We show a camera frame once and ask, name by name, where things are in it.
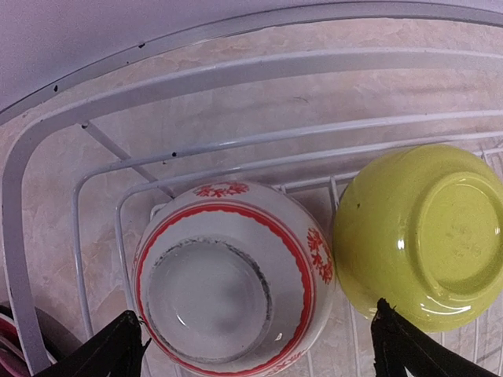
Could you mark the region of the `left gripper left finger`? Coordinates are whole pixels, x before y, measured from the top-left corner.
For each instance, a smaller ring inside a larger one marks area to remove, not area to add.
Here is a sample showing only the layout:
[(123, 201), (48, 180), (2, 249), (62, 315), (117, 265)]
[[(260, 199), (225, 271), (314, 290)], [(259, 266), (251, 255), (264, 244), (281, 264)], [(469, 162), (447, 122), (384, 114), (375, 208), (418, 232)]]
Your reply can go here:
[(141, 325), (135, 312), (126, 310), (70, 356), (38, 375), (139, 376), (149, 344), (141, 341)]

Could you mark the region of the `lime green bowl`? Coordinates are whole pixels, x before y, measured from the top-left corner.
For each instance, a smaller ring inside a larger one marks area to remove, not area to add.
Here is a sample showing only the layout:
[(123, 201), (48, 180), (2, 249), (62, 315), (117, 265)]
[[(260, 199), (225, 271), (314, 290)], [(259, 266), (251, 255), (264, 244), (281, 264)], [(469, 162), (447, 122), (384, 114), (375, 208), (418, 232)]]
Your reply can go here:
[(454, 146), (390, 152), (344, 189), (332, 249), (362, 316), (384, 299), (422, 331), (463, 327), (502, 289), (502, 183)]

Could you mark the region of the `pink polka dot plate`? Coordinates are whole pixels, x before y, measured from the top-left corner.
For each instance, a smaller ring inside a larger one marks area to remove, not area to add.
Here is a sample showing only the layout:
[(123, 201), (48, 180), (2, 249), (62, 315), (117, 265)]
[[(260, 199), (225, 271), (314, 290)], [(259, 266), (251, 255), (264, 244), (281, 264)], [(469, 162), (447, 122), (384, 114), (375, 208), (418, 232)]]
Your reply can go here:
[(30, 376), (11, 318), (1, 315), (1, 376)]

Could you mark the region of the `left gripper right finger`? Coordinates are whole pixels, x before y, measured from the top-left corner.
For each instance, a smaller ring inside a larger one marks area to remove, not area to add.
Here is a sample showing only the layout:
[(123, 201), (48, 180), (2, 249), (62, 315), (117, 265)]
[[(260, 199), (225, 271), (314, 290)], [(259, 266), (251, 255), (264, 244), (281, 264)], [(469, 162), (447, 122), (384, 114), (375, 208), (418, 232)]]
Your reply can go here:
[(371, 335), (377, 377), (494, 375), (431, 339), (384, 298), (377, 302)]

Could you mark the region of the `dark red black plate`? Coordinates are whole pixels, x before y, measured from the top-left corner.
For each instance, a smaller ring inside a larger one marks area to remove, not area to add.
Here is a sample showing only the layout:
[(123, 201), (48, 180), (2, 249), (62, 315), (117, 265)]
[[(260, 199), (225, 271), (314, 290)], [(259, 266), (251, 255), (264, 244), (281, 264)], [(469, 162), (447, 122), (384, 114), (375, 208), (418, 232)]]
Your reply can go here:
[[(44, 310), (36, 307), (35, 312), (45, 348), (56, 361), (61, 361), (71, 355), (83, 344), (63, 324)], [(13, 312), (8, 302), (1, 303), (1, 336), (21, 350)]]

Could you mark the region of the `white red patterned bowl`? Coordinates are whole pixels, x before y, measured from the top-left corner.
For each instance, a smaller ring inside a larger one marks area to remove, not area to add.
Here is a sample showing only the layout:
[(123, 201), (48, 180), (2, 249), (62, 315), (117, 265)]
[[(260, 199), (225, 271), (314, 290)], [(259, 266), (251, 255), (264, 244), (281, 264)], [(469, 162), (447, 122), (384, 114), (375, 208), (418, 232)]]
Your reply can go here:
[(134, 307), (154, 343), (202, 376), (271, 376), (323, 331), (335, 294), (314, 217), (271, 187), (221, 181), (152, 218), (134, 256)]

